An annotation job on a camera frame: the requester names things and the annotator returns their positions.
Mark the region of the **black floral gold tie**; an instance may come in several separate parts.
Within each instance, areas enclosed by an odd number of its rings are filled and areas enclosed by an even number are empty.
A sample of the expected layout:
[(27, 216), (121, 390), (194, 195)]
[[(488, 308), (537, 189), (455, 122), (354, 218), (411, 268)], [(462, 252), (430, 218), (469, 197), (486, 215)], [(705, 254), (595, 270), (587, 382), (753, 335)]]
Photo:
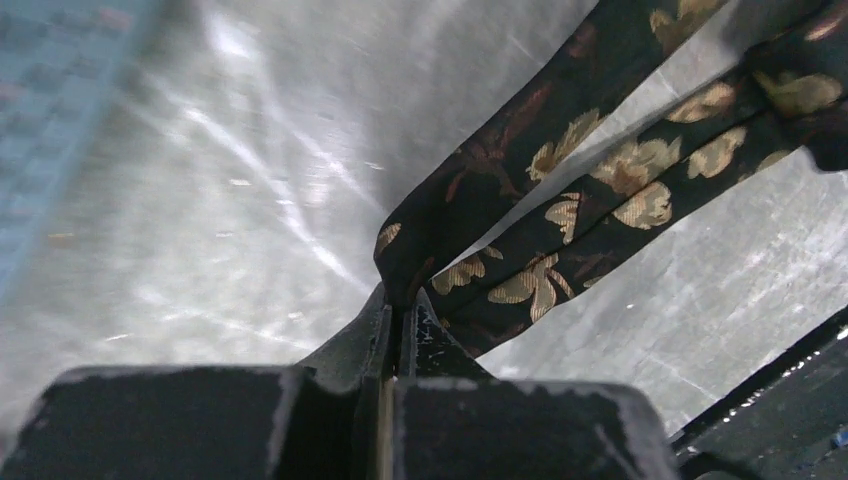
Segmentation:
[(389, 215), (374, 259), (395, 309), (424, 291), (482, 355), (575, 298), (663, 231), (800, 147), (847, 166), (847, 5), (820, 1), (742, 62), (612, 147), (478, 251), (720, 8), (602, 1), (545, 67)]

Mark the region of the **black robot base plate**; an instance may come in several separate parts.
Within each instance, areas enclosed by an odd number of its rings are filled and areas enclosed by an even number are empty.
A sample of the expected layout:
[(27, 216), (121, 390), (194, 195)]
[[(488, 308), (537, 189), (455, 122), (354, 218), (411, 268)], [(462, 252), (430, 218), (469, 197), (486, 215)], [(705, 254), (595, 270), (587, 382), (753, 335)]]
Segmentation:
[(684, 479), (847, 480), (841, 309), (673, 438)]

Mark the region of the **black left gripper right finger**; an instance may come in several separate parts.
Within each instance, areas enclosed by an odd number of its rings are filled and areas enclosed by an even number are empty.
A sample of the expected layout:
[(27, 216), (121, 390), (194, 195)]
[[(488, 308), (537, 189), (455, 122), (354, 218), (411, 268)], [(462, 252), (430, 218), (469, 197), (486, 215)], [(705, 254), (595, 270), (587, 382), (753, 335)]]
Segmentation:
[(498, 380), (439, 324), (424, 291), (394, 384), (397, 479), (676, 479), (662, 422), (638, 389)]

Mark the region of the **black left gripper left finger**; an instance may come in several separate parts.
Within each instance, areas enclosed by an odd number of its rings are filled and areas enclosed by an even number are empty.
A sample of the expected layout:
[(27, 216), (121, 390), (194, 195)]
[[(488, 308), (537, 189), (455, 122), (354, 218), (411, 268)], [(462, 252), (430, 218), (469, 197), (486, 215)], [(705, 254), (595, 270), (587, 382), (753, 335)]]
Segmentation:
[(5, 479), (378, 479), (391, 310), (293, 365), (86, 366), (59, 375), (5, 452)]

